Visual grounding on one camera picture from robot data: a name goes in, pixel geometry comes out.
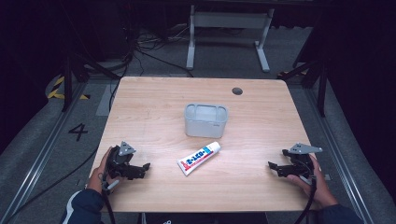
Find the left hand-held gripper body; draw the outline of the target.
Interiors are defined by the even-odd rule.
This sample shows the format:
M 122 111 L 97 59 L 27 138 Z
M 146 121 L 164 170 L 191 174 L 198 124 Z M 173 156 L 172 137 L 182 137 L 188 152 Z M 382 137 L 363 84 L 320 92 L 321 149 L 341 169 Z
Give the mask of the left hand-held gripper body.
M 142 172 L 138 167 L 130 164 L 135 149 L 128 143 L 122 141 L 119 146 L 111 149 L 106 160 L 106 168 L 103 174 L 103 189 L 114 189 L 122 179 L 128 179 L 131 172 Z

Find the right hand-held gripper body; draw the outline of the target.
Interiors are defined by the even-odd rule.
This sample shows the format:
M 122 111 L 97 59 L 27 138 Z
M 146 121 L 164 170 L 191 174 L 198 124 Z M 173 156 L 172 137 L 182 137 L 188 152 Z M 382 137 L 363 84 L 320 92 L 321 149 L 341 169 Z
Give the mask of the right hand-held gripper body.
M 282 170 L 289 170 L 292 175 L 308 178 L 313 174 L 314 165 L 310 159 L 310 153 L 322 152 L 321 147 L 312 147 L 302 143 L 296 143 L 290 149 L 283 149 L 284 156 L 290 158 L 291 165 L 285 166 Z

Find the person's left hand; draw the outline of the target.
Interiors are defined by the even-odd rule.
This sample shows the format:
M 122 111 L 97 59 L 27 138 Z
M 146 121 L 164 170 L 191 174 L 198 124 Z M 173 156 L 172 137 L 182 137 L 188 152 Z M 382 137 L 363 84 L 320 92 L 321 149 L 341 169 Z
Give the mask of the person's left hand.
M 89 178 L 86 189 L 93 189 L 98 193 L 102 193 L 102 175 L 104 174 L 106 168 L 106 160 L 111 149 L 112 147 L 107 150 L 106 154 L 101 159 L 99 166 L 92 170 L 92 175 Z

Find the person's right hand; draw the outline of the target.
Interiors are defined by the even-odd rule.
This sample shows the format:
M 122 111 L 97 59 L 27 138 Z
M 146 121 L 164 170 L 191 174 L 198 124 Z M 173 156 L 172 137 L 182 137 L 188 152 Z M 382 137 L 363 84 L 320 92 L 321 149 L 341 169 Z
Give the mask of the person's right hand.
M 317 178 L 317 190 L 314 195 L 314 201 L 319 205 L 320 208 L 338 204 L 336 198 L 332 195 L 328 188 L 324 175 L 320 171 L 318 161 L 314 156 L 310 156 L 310 158 L 314 165 L 314 175 Z M 300 187 L 307 196 L 310 196 L 312 185 L 308 185 L 296 175 L 288 175 L 287 179 L 290 183 Z

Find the white toothpaste tube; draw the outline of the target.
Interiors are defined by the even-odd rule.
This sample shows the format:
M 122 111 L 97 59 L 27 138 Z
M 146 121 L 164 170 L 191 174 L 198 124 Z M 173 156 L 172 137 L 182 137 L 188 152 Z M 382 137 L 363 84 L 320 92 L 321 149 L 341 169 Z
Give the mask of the white toothpaste tube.
M 188 176 L 197 167 L 218 153 L 220 149 L 221 146 L 218 142 L 212 142 L 211 144 L 198 149 L 189 156 L 178 160 L 177 165 L 181 169 L 182 173 L 185 176 Z

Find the grey plastic container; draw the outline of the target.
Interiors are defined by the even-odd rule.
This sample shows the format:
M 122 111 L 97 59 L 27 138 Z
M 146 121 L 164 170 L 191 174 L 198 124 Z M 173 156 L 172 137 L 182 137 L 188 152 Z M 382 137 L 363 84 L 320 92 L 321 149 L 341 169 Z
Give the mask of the grey plastic container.
M 186 135 L 221 138 L 228 121 L 228 109 L 222 105 L 188 104 L 184 119 Z

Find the black tripod stand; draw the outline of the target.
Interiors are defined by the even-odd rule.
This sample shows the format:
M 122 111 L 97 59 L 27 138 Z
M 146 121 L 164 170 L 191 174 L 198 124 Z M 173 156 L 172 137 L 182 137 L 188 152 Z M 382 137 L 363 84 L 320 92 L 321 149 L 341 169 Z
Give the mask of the black tripod stand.
M 278 79 L 288 80 L 292 77 L 296 77 L 299 74 L 305 72 L 305 76 L 302 80 L 302 86 L 304 89 L 312 89 L 314 84 L 318 82 L 318 97 L 317 97 L 317 108 L 319 114 L 325 116 L 325 94 L 328 77 L 327 61 L 320 59 L 312 62 L 303 63 L 292 69 L 289 72 L 281 72 L 277 75 Z
M 64 58 L 64 107 L 63 112 L 65 112 L 68 107 L 73 102 L 73 86 L 72 86 L 72 79 L 73 77 L 76 78 L 78 82 L 87 82 L 89 79 L 89 75 L 85 65 L 89 65 L 94 70 L 98 71 L 99 73 L 104 74 L 105 76 L 109 77 L 113 80 L 119 80 L 120 77 L 110 70 L 104 68 L 99 63 L 88 59 L 85 56 L 82 56 L 74 51 L 70 51 L 66 53 Z

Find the yellow black floor tape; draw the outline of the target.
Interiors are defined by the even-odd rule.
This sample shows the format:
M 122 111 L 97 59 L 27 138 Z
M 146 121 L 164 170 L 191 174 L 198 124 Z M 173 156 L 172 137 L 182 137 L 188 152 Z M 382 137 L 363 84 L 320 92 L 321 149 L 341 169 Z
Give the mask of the yellow black floor tape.
M 64 83 L 64 76 L 60 75 L 56 79 L 55 83 L 53 84 L 53 87 L 48 94 L 48 99 L 51 99 L 51 98 L 64 99 L 64 94 L 58 92 L 58 90 L 60 89 L 60 87 L 63 83 Z M 91 99 L 91 96 L 89 94 L 82 94 L 79 97 L 79 99 L 80 100 L 89 100 L 89 99 Z

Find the grey metal floor rail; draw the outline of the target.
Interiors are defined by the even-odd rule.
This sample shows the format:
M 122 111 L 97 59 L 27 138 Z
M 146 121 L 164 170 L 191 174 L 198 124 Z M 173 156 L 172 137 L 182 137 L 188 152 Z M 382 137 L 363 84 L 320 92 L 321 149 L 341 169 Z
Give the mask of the grey metal floor rail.
M 35 187 L 35 183 L 40 177 L 44 167 L 47 164 L 47 161 L 50 158 L 50 154 L 53 150 L 53 146 L 58 139 L 64 124 L 67 119 L 70 117 L 71 111 L 74 109 L 80 95 L 84 92 L 86 83 L 79 83 L 72 90 L 72 96 L 70 97 L 71 103 L 69 107 L 62 112 L 57 118 L 54 126 L 52 127 L 49 137 L 46 139 L 44 145 L 40 148 L 39 153 L 35 157 L 35 160 L 29 170 L 27 171 L 21 186 L 19 187 L 17 193 L 15 194 L 13 200 L 8 206 L 6 212 L 0 219 L 0 224 L 8 224 L 8 222 L 12 219 L 13 215 L 16 215 L 18 210 L 26 203 L 28 200 L 33 188 Z
M 330 147 L 330 154 L 332 155 L 332 160 L 334 162 L 335 168 L 340 175 L 341 181 L 346 190 L 346 194 L 354 208 L 354 210 L 358 213 L 361 219 L 365 222 L 365 224 L 374 224 L 372 216 L 361 197 L 361 193 L 356 184 L 356 181 L 352 174 L 350 173 L 347 163 L 340 151 L 340 147 L 335 141 L 335 138 L 332 134 L 332 130 L 329 126 L 328 121 L 325 117 L 322 117 L 318 107 L 317 107 L 317 99 L 315 94 L 310 89 L 304 89 L 304 94 L 307 98 L 307 101 L 310 104 L 310 107 L 314 110 L 314 114 L 316 120 L 319 123 L 320 129 L 324 132 L 327 143 Z

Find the white metal desk frame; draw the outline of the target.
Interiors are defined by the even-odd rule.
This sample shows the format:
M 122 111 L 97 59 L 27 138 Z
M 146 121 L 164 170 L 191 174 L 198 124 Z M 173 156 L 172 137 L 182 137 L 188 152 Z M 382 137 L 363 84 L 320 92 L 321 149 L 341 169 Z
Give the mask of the white metal desk frame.
M 195 5 L 190 11 L 190 40 L 187 53 L 186 68 L 192 70 L 195 55 L 195 29 L 199 28 L 237 28 L 261 29 L 261 37 L 254 42 L 259 62 L 264 73 L 270 72 L 263 46 L 268 35 L 275 10 L 268 9 L 264 13 L 208 12 L 197 11 Z

